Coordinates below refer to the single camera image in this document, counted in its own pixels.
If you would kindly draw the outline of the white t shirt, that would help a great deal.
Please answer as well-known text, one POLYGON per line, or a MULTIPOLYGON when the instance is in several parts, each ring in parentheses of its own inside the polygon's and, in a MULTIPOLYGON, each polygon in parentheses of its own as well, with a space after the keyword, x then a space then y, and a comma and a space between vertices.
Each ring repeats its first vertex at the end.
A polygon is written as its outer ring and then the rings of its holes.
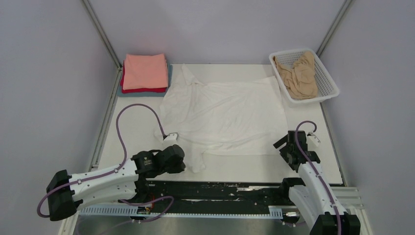
POLYGON ((254 81, 202 82, 182 65, 160 105, 166 133, 177 133, 192 172, 205 169, 203 154, 269 155, 288 131, 274 76, 254 81))

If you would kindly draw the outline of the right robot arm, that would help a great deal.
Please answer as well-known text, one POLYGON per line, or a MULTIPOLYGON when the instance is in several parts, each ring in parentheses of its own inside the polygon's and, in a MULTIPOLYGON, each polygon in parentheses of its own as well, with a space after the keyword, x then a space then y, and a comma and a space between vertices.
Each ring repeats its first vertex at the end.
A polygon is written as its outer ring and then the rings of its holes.
POLYGON ((320 159, 309 151, 304 131, 288 131, 274 143, 281 157, 299 176, 284 178, 279 197, 285 204, 294 203, 311 235, 358 235, 361 223, 349 214, 325 181, 320 159))

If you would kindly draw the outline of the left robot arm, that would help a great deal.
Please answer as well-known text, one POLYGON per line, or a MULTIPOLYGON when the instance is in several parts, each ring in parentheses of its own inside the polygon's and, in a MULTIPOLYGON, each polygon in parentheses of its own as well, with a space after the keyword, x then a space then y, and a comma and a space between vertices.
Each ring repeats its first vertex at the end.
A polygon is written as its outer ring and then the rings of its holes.
POLYGON ((60 221, 83 208, 110 201, 143 203, 150 195, 147 180, 183 172, 184 157, 183 149, 174 144, 164 150, 141 151, 124 165, 103 170, 72 175, 58 171, 46 188, 47 218, 60 221))

